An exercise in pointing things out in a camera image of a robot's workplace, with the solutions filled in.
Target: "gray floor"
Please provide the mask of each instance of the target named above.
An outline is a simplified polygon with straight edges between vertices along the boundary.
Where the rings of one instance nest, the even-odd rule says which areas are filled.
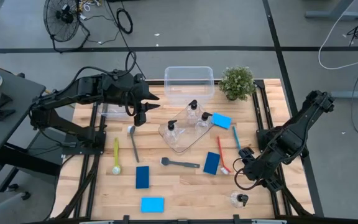
[[[320,46],[333,21],[305,19],[303,14],[306,10],[329,9],[336,2],[270,0],[281,46]],[[118,3],[111,5],[113,9],[118,7]],[[5,0],[0,10],[0,48],[51,48],[42,21],[43,6],[43,0],[23,0],[20,4]],[[126,37],[133,47],[155,47],[157,44],[273,46],[264,7],[259,0],[145,0],[125,2],[125,6],[134,21],[134,33]],[[358,1],[351,10],[358,11]],[[85,15],[99,14],[107,15],[105,8],[92,7]],[[340,22],[326,45],[348,45],[350,38],[343,34],[357,23]],[[102,18],[87,21],[86,25],[91,30],[91,38],[97,41],[111,39],[117,31]],[[58,46],[74,47],[82,38],[79,30],[73,40]],[[87,43],[85,47],[123,46],[118,37],[117,41],[103,46]],[[108,70],[124,68],[125,55],[124,52],[0,54],[0,66],[15,73],[24,72],[28,79],[42,83],[48,89],[59,89],[85,65]],[[210,66],[215,78],[221,77],[226,67],[235,65],[249,66],[256,78],[281,77],[275,52],[138,52],[137,55],[140,67],[150,79],[163,78],[164,69],[175,65]],[[284,52],[283,56],[298,107],[311,90],[351,90],[358,74],[358,65],[342,70],[321,68],[317,52]],[[358,52],[323,52],[322,61],[326,66],[340,66],[358,61]],[[58,112],[67,119],[73,114],[69,108],[61,108]],[[358,127],[358,101],[354,104],[354,119]],[[9,141],[26,147],[34,136],[29,121],[25,120]],[[350,121],[350,101],[336,100],[334,112],[322,116],[311,128],[308,147],[324,215],[358,218],[358,135]],[[0,181],[7,170],[0,175]],[[52,203],[53,185],[23,172],[14,182],[33,191],[34,199],[21,203],[7,214],[15,221],[10,223],[45,218]],[[10,196],[0,194],[0,201]],[[22,215],[24,212],[29,214],[28,217]]]

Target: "blue sponge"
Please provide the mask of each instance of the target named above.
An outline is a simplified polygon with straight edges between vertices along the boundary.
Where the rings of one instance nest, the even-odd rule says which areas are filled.
[[[219,154],[208,152],[204,165],[204,172],[216,175],[221,156]]]
[[[226,128],[229,129],[230,128],[230,124],[231,124],[231,118],[218,114],[218,113],[214,113],[212,115],[212,120],[214,121],[215,125],[218,125],[222,128]]]
[[[149,167],[136,167],[136,189],[147,189],[149,187]]]
[[[142,197],[141,212],[164,212],[163,197]]]

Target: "wooden table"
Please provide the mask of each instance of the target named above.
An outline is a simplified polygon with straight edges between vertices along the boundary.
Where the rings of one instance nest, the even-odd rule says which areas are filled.
[[[290,116],[285,101],[283,88],[279,79],[266,79],[267,98],[274,125],[281,125]],[[234,208],[230,203],[230,195],[239,190],[234,184],[234,173],[224,175],[218,170],[216,175],[203,172],[203,166],[208,152],[219,153],[216,137],[221,138],[224,161],[231,168],[233,161],[238,158],[236,142],[232,129],[226,130],[217,126],[212,127],[198,142],[183,154],[174,153],[158,133],[161,124],[178,114],[182,108],[169,106],[164,95],[163,85],[150,86],[150,92],[160,97],[156,110],[147,112],[147,123],[136,128],[135,142],[138,148],[140,163],[136,163],[133,154],[131,138],[127,127],[133,124],[133,118],[107,119],[106,148],[99,163],[98,178],[92,220],[122,220],[124,215],[130,215],[131,220],[156,219],[224,219],[239,214],[240,218],[273,218],[270,193],[263,187],[256,187],[244,192],[249,196],[245,208]],[[262,97],[258,92],[259,104]],[[214,98],[203,108],[210,112],[225,114],[232,118],[232,125],[237,127],[240,144],[249,146],[258,155],[255,131],[257,122],[252,98],[248,101],[228,101],[216,86]],[[90,123],[92,105],[77,105],[73,122],[87,126]],[[267,127],[264,114],[264,127]],[[120,175],[113,175],[114,138],[119,138]],[[186,161],[200,164],[200,169],[180,166],[162,166],[161,157],[174,161]],[[57,186],[57,199],[52,216],[58,215],[67,205],[78,188],[83,156],[75,156],[63,167]],[[135,189],[136,166],[150,166],[150,188]],[[285,180],[297,200],[304,208],[313,213],[308,184],[299,158],[289,166],[283,166]],[[246,177],[239,178],[242,185],[251,185]],[[280,210],[284,211],[281,194],[278,195]],[[141,213],[141,197],[154,196],[165,198],[163,213]],[[85,204],[88,193],[84,193],[81,214],[85,214]]]

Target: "red object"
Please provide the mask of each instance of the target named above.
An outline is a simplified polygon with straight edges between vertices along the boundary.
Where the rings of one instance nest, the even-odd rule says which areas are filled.
[[[227,168],[227,167],[224,165],[224,162],[223,162],[223,152],[222,152],[221,140],[219,139],[219,136],[218,136],[218,146],[219,146],[219,153],[220,153],[220,155],[221,155],[222,166],[223,166],[227,171],[229,171],[229,173],[230,173],[231,171],[229,170],[229,168]]]

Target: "plant pot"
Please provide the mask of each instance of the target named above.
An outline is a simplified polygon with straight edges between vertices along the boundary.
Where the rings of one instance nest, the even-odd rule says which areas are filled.
[[[230,98],[229,95],[226,95],[226,98],[227,98],[228,100],[231,100],[231,101],[234,101],[234,100],[237,99],[237,97],[235,97],[235,98]]]

